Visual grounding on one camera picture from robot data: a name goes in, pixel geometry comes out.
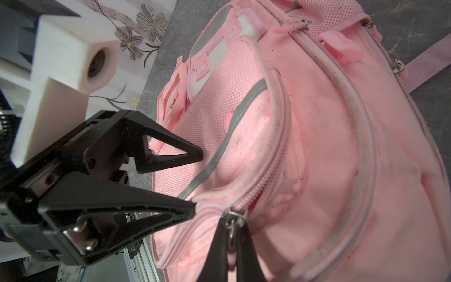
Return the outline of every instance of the floral tablecloth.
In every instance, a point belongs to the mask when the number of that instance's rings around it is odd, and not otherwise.
[[[58,0],[120,39],[116,74],[89,98],[99,110],[135,110],[177,0]]]

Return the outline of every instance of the zipper teeth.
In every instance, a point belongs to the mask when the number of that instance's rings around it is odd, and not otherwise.
[[[281,163],[285,159],[285,153],[286,153],[286,146],[288,143],[288,129],[290,128],[290,111],[291,108],[288,103],[288,99],[286,97],[284,88],[281,84],[281,81],[277,75],[274,77],[276,83],[280,84],[280,98],[281,103],[283,104],[282,110],[283,115],[283,128],[281,131],[281,137],[277,141],[278,148],[276,149],[276,152],[274,153],[274,157],[271,160],[270,166],[266,169],[263,176],[259,179],[258,183],[245,194],[244,197],[241,199],[238,199],[233,203],[232,207],[239,211],[240,213],[243,213],[246,209],[249,208],[249,206],[254,202],[254,200],[262,193],[260,199],[258,200],[258,203],[260,202],[266,202],[265,196],[268,194],[271,194],[271,192],[275,189],[274,183],[275,176],[279,174],[280,169],[282,168]],[[255,205],[255,210],[257,210],[257,207],[260,207],[259,204]]]
[[[306,32],[305,30],[302,30],[301,32],[306,34],[307,37],[318,46],[318,43],[312,39],[311,35],[308,32]],[[329,57],[329,59],[332,61],[331,62],[332,64],[337,64],[336,62],[333,61],[333,59],[330,57],[330,55],[327,54],[326,51],[321,48],[321,46],[319,46],[319,47],[320,47],[320,50],[322,50],[322,52],[325,53]],[[344,70],[342,70],[341,68],[340,68],[340,70],[343,73],[343,75],[352,83],[352,80],[348,77],[346,72]],[[358,209],[358,211],[356,212],[356,214],[361,213],[361,215],[360,216],[355,215],[355,218],[357,219],[357,221],[359,223],[358,223],[358,226],[352,231],[353,234],[348,239],[348,241],[345,243],[345,246],[343,246],[341,252],[333,259],[333,261],[331,261],[328,266],[324,267],[324,269],[319,271],[316,274],[316,277],[312,280],[325,281],[329,277],[328,273],[331,273],[332,271],[334,271],[335,267],[339,266],[342,263],[342,260],[347,257],[347,254],[350,254],[352,252],[352,249],[357,245],[357,243],[358,243],[357,240],[359,239],[359,237],[361,237],[361,233],[364,230],[366,224],[368,223],[370,207],[373,203],[373,192],[374,192],[373,188],[375,186],[374,181],[375,180],[373,180],[373,183],[370,184],[372,189],[368,192],[369,195],[363,196],[363,198],[361,199],[361,203],[366,202],[366,204],[364,204],[364,206],[361,206]]]
[[[283,146],[283,150],[281,153],[281,157],[278,158],[278,160],[275,162],[275,165],[267,170],[265,175],[260,179],[260,181],[257,183],[257,185],[250,190],[244,198],[239,200],[239,203],[236,205],[234,204],[234,209],[239,211],[240,213],[243,213],[248,207],[255,201],[255,199],[262,193],[260,199],[264,199],[264,197],[267,194],[270,194],[274,190],[274,183],[276,182],[275,176],[279,174],[282,166],[281,163],[285,159],[285,152],[286,152],[286,145]],[[258,203],[255,206],[255,209],[253,211],[256,211],[259,207]]]
[[[376,46],[378,46],[379,50],[383,53],[383,55],[385,56],[390,68],[393,65],[393,61],[391,60],[391,58],[389,57],[388,53],[386,52],[386,50],[381,46],[381,44],[374,38],[373,34],[371,33],[370,29],[365,27],[364,28],[366,30],[366,32],[369,34],[369,36],[372,38],[372,40],[376,43]],[[398,82],[401,90],[403,91],[404,95],[407,95],[406,92],[404,91],[404,88],[402,87],[398,77],[396,76],[395,73],[392,73],[393,76],[395,77],[396,81]],[[369,199],[369,203],[370,205],[373,204],[373,194],[371,194],[370,199]],[[320,281],[325,281],[329,275],[338,267],[341,266],[341,262],[343,258],[346,258],[349,254],[351,254],[353,252],[353,250],[356,248],[356,246],[358,245],[358,240],[362,237],[362,230],[365,229],[367,223],[368,223],[368,217],[369,217],[369,209],[364,211],[364,217],[366,218],[364,220],[363,225],[360,227],[360,231],[356,232],[353,235],[353,238],[351,240],[351,242],[347,245],[347,247],[343,250],[343,252],[334,260],[334,262],[331,263],[331,265],[324,269],[321,274],[319,274],[317,276],[318,279],[315,279],[315,282],[320,282]]]

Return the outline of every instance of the black bracket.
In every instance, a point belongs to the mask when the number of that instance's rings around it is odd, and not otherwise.
[[[147,136],[186,153],[154,155]],[[36,259],[89,265],[125,247],[132,258],[143,237],[193,218],[194,204],[129,187],[121,165],[134,157],[147,173],[202,154],[140,112],[100,111],[0,183],[0,227]],[[124,220],[139,212],[150,216]]]

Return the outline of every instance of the metal clip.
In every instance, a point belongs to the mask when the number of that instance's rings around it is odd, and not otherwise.
[[[372,29],[374,27],[374,24],[372,21],[369,21],[367,23],[362,24],[364,27],[366,27],[367,29]]]
[[[391,66],[391,70],[394,74],[402,73],[405,69],[405,65],[400,60],[395,60]]]
[[[223,218],[225,219],[225,226],[229,231],[227,241],[228,253],[236,252],[236,233],[246,223],[248,214],[249,210],[246,210],[243,215],[232,211],[228,211],[223,215]]]
[[[309,21],[307,19],[302,19],[301,22],[305,23],[305,27],[304,28],[307,29],[307,30],[308,30],[308,25],[312,23],[311,21]]]

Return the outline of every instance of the metal screw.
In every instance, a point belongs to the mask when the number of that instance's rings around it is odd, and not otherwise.
[[[87,162],[87,167],[89,170],[93,170],[95,168],[95,166],[96,166],[96,159],[90,159]]]
[[[55,176],[53,174],[49,174],[46,179],[45,179],[45,184],[46,185],[51,185],[53,183],[53,181],[55,180]]]
[[[97,244],[99,243],[99,240],[97,238],[94,238],[87,242],[86,244],[86,251],[90,252],[94,250],[97,247]]]

